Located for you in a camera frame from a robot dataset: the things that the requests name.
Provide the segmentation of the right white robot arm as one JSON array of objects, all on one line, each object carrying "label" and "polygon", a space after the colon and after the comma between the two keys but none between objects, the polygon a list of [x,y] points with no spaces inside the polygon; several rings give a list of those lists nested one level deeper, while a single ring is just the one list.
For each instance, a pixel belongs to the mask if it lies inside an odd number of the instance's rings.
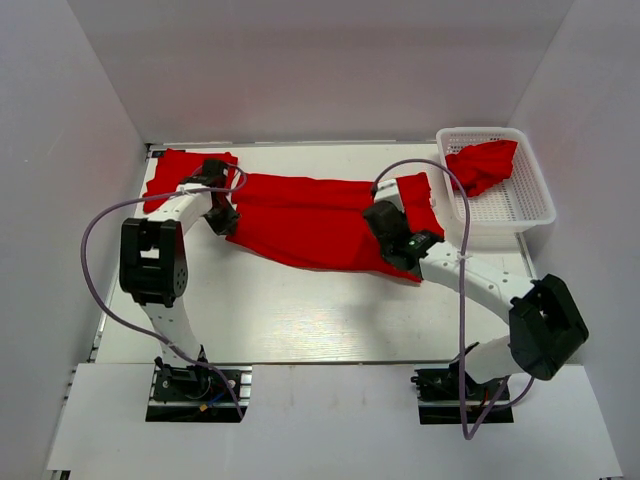
[{"label": "right white robot arm", "polygon": [[586,343],[589,330],[566,283],[501,271],[428,230],[411,230],[397,181],[373,189],[363,217],[383,260],[421,280],[447,287],[498,316],[507,335],[466,348],[451,363],[453,390],[472,399],[488,382],[526,373],[549,381]]}]

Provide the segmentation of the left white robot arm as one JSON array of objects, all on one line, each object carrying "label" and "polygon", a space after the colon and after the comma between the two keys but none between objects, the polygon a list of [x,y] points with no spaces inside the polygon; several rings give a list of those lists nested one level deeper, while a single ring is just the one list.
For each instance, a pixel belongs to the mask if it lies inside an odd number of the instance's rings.
[{"label": "left white robot arm", "polygon": [[156,360],[162,374],[160,386],[175,389],[180,400],[205,397],[215,376],[184,359],[206,361],[183,300],[188,283],[184,236],[199,219],[219,236],[236,231],[239,214],[222,191],[230,182],[231,164],[207,158],[179,185],[186,189],[213,187],[213,192],[175,196],[146,218],[125,220],[121,228],[121,289],[141,306],[154,333],[164,339],[162,356]]}]

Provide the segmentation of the folded red t shirt stack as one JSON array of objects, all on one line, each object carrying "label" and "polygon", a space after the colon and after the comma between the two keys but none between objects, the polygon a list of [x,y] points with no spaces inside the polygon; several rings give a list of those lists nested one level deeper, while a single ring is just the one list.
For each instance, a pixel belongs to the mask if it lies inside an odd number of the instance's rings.
[{"label": "folded red t shirt stack", "polygon": [[[230,152],[192,153],[168,149],[158,158],[154,176],[146,182],[144,198],[162,193],[174,192],[179,183],[186,177],[198,173],[205,160],[219,160],[230,165],[237,165],[239,159]],[[150,214],[166,202],[166,199],[146,200],[142,211]]]}]

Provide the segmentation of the white plastic basket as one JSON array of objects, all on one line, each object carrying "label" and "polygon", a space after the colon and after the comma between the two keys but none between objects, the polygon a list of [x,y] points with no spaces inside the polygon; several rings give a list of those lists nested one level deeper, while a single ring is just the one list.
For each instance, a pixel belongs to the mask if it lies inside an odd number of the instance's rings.
[{"label": "white plastic basket", "polygon": [[451,127],[436,133],[439,160],[469,145],[510,140],[517,143],[509,178],[471,198],[473,239],[523,233],[556,220],[556,209],[526,135],[505,127]]}]

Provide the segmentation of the red t shirt in basket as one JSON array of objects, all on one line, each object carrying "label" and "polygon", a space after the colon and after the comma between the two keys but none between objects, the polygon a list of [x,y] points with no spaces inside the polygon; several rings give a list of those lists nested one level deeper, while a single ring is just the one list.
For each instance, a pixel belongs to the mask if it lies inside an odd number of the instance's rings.
[{"label": "red t shirt in basket", "polygon": [[446,166],[456,176],[468,197],[477,197],[511,177],[518,143],[496,140],[469,145],[445,156]]}]

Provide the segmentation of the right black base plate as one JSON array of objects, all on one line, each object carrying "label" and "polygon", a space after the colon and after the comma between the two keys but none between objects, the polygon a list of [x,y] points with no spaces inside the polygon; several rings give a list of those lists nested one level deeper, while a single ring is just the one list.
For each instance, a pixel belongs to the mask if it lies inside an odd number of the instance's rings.
[{"label": "right black base plate", "polygon": [[[417,394],[418,416],[421,425],[460,425],[460,400],[457,374],[449,368],[418,368],[411,377]],[[493,396],[501,388],[501,380],[473,387],[466,393],[466,412],[469,427],[479,419]],[[505,387],[485,424],[511,424],[514,422],[509,388]]]}]

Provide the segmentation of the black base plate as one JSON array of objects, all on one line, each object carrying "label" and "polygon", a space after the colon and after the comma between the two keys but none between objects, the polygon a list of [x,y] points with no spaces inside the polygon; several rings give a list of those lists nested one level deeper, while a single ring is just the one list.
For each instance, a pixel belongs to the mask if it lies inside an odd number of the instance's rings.
[{"label": "black base plate", "polygon": [[[418,368],[411,377],[417,394],[418,416],[421,425],[460,425],[460,400],[457,374],[449,368]],[[473,387],[466,393],[466,412],[469,427],[479,419],[493,396],[501,388],[501,380]],[[485,424],[511,424],[514,422],[509,388],[505,387]]]},{"label": "black base plate", "polygon": [[146,408],[148,423],[221,423],[242,421],[250,400],[252,369],[214,372],[155,367]]}]

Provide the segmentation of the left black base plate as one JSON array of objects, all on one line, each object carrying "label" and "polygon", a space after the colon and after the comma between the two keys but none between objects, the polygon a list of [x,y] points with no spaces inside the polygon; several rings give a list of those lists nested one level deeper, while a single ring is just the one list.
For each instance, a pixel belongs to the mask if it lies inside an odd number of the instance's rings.
[{"label": "left black base plate", "polygon": [[148,423],[221,423],[242,421],[250,400],[252,369],[214,372],[155,367],[146,408]]}]

